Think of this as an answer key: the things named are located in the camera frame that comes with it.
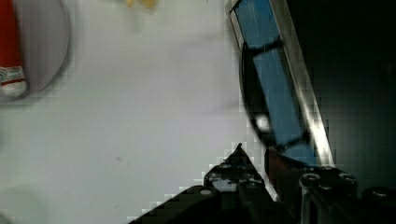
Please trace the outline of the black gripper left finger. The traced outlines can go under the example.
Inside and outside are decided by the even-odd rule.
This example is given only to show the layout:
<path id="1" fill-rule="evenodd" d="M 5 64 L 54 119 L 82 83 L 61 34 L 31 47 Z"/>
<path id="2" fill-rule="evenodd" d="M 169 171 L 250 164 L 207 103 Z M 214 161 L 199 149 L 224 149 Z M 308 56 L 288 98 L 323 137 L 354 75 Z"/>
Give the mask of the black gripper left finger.
<path id="1" fill-rule="evenodd" d="M 245 150 L 237 146 L 204 177 L 128 224 L 277 224 L 277 210 Z"/>

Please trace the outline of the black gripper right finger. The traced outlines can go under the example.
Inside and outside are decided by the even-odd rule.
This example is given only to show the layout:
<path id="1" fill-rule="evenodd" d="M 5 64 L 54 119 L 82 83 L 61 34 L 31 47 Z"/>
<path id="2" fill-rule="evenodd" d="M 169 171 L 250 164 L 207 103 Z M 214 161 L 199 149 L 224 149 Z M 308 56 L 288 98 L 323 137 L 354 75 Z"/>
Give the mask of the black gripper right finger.
<path id="1" fill-rule="evenodd" d="M 353 175 L 309 166 L 273 149 L 264 159 L 277 200 L 297 224 L 396 224 L 394 189 L 374 186 L 358 192 Z"/>

